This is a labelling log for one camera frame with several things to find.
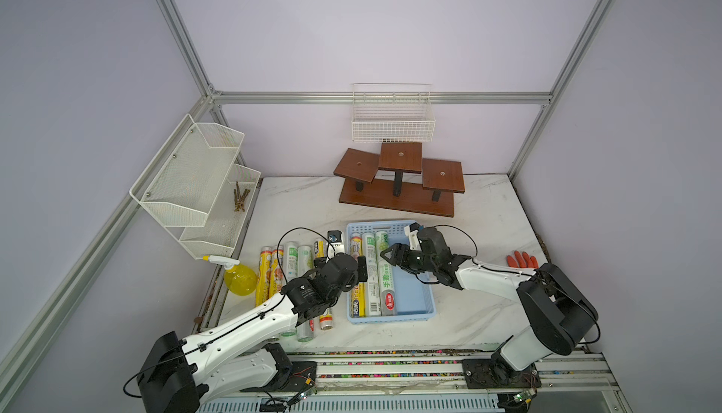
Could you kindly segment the white mesh shelf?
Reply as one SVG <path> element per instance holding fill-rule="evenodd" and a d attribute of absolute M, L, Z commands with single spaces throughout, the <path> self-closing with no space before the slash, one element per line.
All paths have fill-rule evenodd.
<path fill-rule="evenodd" d="M 180 235 L 180 245 L 196 260 L 205 255 L 231 257 L 236 249 L 247 213 L 254 199 L 261 173 L 251 168 L 232 164 L 218 197 L 211 208 L 206 224 L 201 228 L 186 228 Z M 235 212 L 233 189 L 239 182 L 251 190 L 246 200 L 246 211 Z"/>
<path fill-rule="evenodd" d="M 165 228 L 206 225 L 244 133 L 186 115 L 129 194 Z"/>

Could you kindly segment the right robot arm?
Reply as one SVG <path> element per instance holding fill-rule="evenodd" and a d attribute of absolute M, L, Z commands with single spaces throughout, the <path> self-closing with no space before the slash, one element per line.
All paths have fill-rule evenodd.
<path fill-rule="evenodd" d="M 488 367 L 502 386 L 551 355 L 568 356 L 599 314 L 566 274 L 551 263 L 541 266 L 526 253 L 517 267 L 492 267 L 471 255 L 452 252 L 437 227 L 417 223 L 405 229 L 409 242 L 380 251 L 380 258 L 414 276 L 431 274 L 458 291 L 480 291 L 516 301 L 528 325 L 492 354 Z"/>

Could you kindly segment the brown wooden tiered stand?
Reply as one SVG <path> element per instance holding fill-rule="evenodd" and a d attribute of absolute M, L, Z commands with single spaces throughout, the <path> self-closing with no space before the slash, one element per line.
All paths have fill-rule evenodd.
<path fill-rule="evenodd" d="M 349 149 L 334 176 L 343 180 L 341 203 L 421 215 L 453 217 L 455 196 L 466 192 L 462 163 L 426 157 L 420 143 Z"/>

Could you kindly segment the red work glove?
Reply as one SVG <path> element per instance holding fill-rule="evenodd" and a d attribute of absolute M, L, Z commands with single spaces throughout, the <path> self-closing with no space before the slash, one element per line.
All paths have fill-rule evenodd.
<path fill-rule="evenodd" d="M 507 265 L 512 268 L 538 269 L 540 264 L 537 258 L 526 251 L 513 251 L 506 257 Z"/>

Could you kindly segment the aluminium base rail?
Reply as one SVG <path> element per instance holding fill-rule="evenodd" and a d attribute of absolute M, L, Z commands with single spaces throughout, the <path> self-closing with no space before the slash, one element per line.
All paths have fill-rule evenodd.
<path fill-rule="evenodd" d="M 496 384 L 481 364 L 491 358 L 489 353 L 470 349 L 295 352 L 289 358 L 312 365 L 311 377 L 320 394 L 517 393 L 531 387 L 541 394 L 620 388 L 604 356 L 584 351 L 543 358 L 507 385 Z"/>

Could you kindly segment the brown twigs in shelf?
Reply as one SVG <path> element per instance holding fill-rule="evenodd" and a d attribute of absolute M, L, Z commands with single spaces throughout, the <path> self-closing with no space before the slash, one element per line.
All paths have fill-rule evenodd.
<path fill-rule="evenodd" d="M 234 200 L 234 211 L 245 212 L 246 211 L 246 200 L 251 190 L 247 187 L 242 187 L 239 182 L 235 183 L 233 189 L 233 200 Z"/>

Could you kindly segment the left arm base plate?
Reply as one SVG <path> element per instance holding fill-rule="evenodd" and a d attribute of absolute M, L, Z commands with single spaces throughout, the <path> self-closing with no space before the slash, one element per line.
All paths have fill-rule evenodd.
<path fill-rule="evenodd" d="M 279 370 L 272 381 L 264 387 L 267 392 L 298 392 L 309 380 L 315 380 L 318 364 L 315 361 L 293 361 L 291 368 Z"/>

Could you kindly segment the yellow spray bottle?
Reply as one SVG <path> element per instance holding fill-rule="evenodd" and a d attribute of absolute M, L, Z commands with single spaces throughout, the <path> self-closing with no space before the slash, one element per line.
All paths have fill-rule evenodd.
<path fill-rule="evenodd" d="M 219 255 L 205 255 L 202 260 L 224 268 L 225 284 L 229 292 L 236 296 L 248 296 L 256 290 L 258 283 L 256 272 L 239 260 Z"/>

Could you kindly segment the clear wrap roll green label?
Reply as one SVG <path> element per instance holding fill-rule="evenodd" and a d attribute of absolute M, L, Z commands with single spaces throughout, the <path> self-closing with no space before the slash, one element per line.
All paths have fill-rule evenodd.
<path fill-rule="evenodd" d="M 382 256 L 389 247 L 388 233 L 378 231 L 375 234 L 379 287 L 382 302 L 382 315 L 393 316 L 397 314 L 396 291 L 393 277 L 393 266 Z"/>

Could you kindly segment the blue plastic basket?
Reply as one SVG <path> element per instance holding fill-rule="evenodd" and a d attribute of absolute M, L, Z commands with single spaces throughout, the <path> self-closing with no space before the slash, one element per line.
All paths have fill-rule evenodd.
<path fill-rule="evenodd" d="M 404 229 L 414 223 L 413 219 L 352 222 L 346 228 L 347 249 L 351 245 L 352 234 L 365 232 L 387 232 L 389 244 L 409 244 Z M 395 306 L 397 313 L 391 316 L 353 317 L 351 295 L 347 294 L 346 315 L 353 325 L 373 323 L 393 323 L 406 321 L 425 321 L 436 315 L 432 286 L 421 283 L 414 275 L 408 274 L 398 267 L 393 267 L 395 283 Z"/>

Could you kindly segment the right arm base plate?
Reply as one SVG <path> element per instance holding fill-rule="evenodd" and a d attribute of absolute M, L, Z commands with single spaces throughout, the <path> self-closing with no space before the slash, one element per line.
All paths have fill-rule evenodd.
<path fill-rule="evenodd" d="M 516 371 L 499 358 L 465 358 L 462 372 L 470 390 L 525 390 L 542 386 L 533 366 Z"/>

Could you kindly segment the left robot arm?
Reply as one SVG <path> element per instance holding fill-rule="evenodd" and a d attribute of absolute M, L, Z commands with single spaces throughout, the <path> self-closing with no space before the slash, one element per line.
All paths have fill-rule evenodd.
<path fill-rule="evenodd" d="M 321 316 L 367 277 L 364 258 L 338 253 L 222 326 L 159 337 L 131 377 L 137 398 L 148 412 L 196 412 L 235 390 L 283 387 L 293 366 L 271 339 Z"/>

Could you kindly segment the yellow roll far left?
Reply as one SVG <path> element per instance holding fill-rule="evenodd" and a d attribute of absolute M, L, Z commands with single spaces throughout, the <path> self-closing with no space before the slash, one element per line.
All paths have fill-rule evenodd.
<path fill-rule="evenodd" d="M 269 298 L 270 275 L 273 250 L 263 247 L 259 254 L 259 274 L 255 292 L 255 306 L 258 307 Z"/>

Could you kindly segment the white mesh upper shelf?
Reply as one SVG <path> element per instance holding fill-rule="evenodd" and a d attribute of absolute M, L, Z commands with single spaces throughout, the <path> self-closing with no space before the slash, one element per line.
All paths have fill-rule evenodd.
<path fill-rule="evenodd" d="M 244 133 L 186 115 L 129 194 L 165 228 L 206 225 Z"/>

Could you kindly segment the white mesh lower shelf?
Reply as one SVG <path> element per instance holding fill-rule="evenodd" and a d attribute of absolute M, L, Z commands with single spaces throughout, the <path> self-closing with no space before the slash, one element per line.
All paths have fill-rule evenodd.
<path fill-rule="evenodd" d="M 201 228 L 186 228 L 180 235 L 180 245 L 196 260 L 205 255 L 231 257 L 236 249 L 247 213 L 254 199 L 261 173 L 251 168 L 232 164 L 218 197 L 211 208 L 206 224 Z M 239 182 L 251 190 L 246 200 L 246 211 L 235 212 L 233 189 Z"/>

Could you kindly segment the yellow plastic wrap roll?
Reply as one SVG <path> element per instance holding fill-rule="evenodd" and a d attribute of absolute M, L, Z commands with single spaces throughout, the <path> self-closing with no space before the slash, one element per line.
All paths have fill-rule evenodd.
<path fill-rule="evenodd" d="M 362 251 L 362 237 L 357 232 L 351 234 L 350 251 L 351 255 L 355 260 L 363 255 Z M 359 281 L 358 285 L 353 288 L 351 292 L 351 306 L 350 312 L 352 318 L 362 318 L 366 316 L 366 298 L 364 283 Z"/>

